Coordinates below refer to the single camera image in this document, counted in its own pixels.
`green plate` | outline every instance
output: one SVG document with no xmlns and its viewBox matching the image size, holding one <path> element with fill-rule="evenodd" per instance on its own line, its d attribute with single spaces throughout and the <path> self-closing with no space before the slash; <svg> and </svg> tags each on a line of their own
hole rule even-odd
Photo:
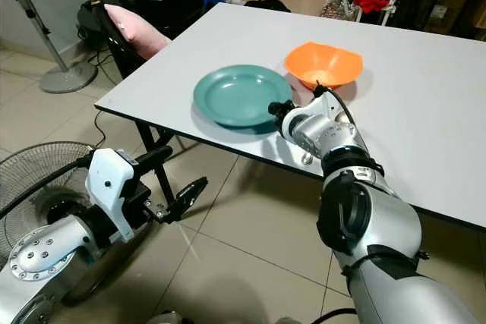
<svg viewBox="0 0 486 324">
<path fill-rule="evenodd" d="M 220 68 L 197 83 L 194 104 L 216 123 L 250 127 L 271 121 L 271 102 L 292 98 L 287 80 L 268 68 L 237 64 Z"/>
</svg>

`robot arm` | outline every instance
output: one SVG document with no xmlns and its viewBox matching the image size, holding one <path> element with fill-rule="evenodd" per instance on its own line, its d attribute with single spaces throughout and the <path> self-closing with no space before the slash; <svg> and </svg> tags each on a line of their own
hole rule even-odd
<svg viewBox="0 0 486 324">
<path fill-rule="evenodd" d="M 151 219 L 181 219 L 206 187 L 206 178 L 190 183 L 166 209 L 150 203 L 150 190 L 140 182 L 171 152 L 164 146 L 130 159 L 121 150 L 98 149 L 87 157 L 86 188 L 93 205 L 17 242 L 0 271 L 1 324 L 47 323 L 54 304 L 115 242 L 128 242 L 134 229 Z"/>
<path fill-rule="evenodd" d="M 303 108 L 272 103 L 281 134 L 321 160 L 323 192 L 317 230 L 336 254 L 363 323 L 477 323 L 459 299 L 416 272 L 421 225 L 388 187 L 346 106 L 317 87 Z M 348 121 L 328 105 L 338 99 Z"/>
</svg>

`plastic bowl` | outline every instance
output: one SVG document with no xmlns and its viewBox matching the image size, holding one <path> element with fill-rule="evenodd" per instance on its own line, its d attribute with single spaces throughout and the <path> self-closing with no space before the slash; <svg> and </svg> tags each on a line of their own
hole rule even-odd
<svg viewBox="0 0 486 324">
<path fill-rule="evenodd" d="M 351 83 L 363 70 L 363 60 L 357 53 L 314 42 L 293 49 L 285 65 L 290 74 L 311 90 L 318 84 L 337 87 Z"/>
</svg>

